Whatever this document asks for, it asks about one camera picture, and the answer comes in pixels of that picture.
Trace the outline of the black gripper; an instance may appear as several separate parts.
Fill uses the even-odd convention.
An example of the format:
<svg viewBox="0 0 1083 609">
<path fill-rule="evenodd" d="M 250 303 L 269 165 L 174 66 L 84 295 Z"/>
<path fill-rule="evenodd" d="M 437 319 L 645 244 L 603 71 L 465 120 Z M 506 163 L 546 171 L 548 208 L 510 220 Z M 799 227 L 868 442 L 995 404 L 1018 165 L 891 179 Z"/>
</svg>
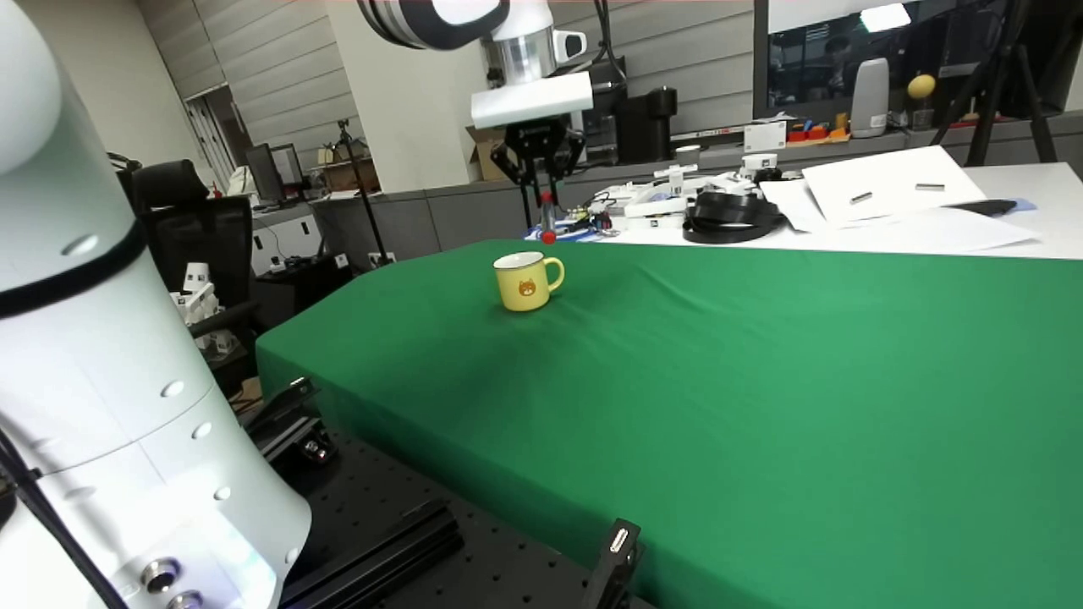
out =
<svg viewBox="0 0 1083 609">
<path fill-rule="evenodd" d="M 506 144 L 491 153 L 491 163 L 523 183 L 524 227 L 540 227 L 540 177 L 552 183 L 552 204 L 568 218 L 567 177 L 580 165 L 585 138 L 568 128 L 567 120 L 519 121 L 506 128 Z"/>
</svg>

